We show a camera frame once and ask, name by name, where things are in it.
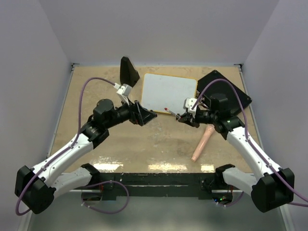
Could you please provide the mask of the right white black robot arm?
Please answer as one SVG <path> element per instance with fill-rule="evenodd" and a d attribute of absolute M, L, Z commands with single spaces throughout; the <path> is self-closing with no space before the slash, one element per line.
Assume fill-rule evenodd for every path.
<path fill-rule="evenodd" d="M 220 189 L 234 186 L 250 195 L 256 208 L 263 213 L 291 203 L 294 199 L 294 173 L 289 168 L 281 168 L 265 154 L 241 119 L 231 114 L 227 97 L 224 94 L 212 95 L 210 107 L 206 110 L 196 104 L 196 98 L 185 99 L 185 113 L 180 115 L 178 121 L 195 128 L 200 124 L 213 125 L 215 131 L 240 153 L 253 172 L 252 175 L 244 173 L 232 164 L 220 166 L 215 170 L 209 191 L 214 186 Z"/>

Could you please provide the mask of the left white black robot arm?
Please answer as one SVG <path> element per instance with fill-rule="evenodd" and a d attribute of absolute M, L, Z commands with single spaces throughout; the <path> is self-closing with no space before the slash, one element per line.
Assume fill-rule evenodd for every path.
<path fill-rule="evenodd" d="M 109 136 L 109 128 L 129 121 L 144 126 L 157 114 L 143 108 L 138 101 L 128 101 L 115 108 L 109 99 L 98 101 L 93 114 L 74 138 L 54 155 L 28 168 L 21 167 L 16 176 L 14 193 L 18 197 L 15 212 L 23 202 L 30 211 L 39 214 L 46 210 L 54 199 L 79 187 L 96 188 L 100 183 L 99 171 L 84 164 L 71 173 L 64 171 L 83 155 L 91 152 Z"/>

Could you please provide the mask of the whiteboard marker pen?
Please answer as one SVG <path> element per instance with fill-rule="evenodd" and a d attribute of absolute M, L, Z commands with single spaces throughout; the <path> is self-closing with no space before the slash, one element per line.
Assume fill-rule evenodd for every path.
<path fill-rule="evenodd" d="M 175 118 L 176 118 L 176 120 L 178 120 L 178 119 L 180 119 L 180 115 L 179 114 L 176 114 L 176 113 L 174 113 L 173 111 L 171 111 L 170 109 L 169 109 L 169 112 L 168 113 L 170 113 L 172 116 L 174 116 Z"/>

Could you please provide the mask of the yellow framed whiteboard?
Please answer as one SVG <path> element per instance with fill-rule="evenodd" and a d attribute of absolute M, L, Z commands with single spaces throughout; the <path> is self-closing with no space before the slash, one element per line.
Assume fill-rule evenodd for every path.
<path fill-rule="evenodd" d="M 196 95 L 197 80 L 146 73 L 141 90 L 142 107 L 158 113 L 166 113 L 168 108 L 176 114 L 185 112 L 183 105 L 187 98 Z"/>

